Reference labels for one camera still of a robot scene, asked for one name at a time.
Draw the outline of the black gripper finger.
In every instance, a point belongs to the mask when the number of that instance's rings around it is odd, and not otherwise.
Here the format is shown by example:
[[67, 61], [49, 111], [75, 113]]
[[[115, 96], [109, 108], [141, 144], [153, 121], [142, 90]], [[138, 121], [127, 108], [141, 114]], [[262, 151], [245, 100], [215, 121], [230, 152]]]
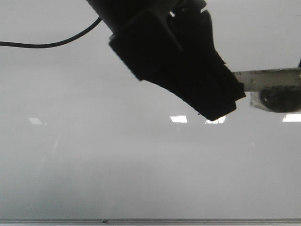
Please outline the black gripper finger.
[[214, 68], [218, 72], [219, 77], [221, 78], [226, 90], [234, 99], [234, 101], [245, 98], [244, 84], [239, 82], [235, 75], [230, 71], [226, 66], [224, 60], [220, 57], [219, 53], [215, 49], [215, 46], [212, 46], [213, 56], [214, 56]]

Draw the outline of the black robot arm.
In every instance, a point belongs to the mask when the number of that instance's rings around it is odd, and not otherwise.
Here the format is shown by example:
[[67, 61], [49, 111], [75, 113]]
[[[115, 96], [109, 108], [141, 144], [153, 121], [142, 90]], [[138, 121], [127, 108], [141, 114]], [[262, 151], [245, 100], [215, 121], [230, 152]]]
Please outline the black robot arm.
[[140, 81], [175, 94], [214, 121], [236, 110], [244, 85], [214, 47], [203, 0], [91, 0], [109, 45]]

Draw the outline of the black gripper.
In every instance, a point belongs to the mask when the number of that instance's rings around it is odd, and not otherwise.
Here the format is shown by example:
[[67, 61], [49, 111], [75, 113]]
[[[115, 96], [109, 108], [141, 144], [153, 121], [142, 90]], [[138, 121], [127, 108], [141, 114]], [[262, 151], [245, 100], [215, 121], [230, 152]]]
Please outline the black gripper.
[[214, 121], [236, 101], [214, 68], [204, 0], [110, 0], [109, 46], [140, 81], [149, 81]]

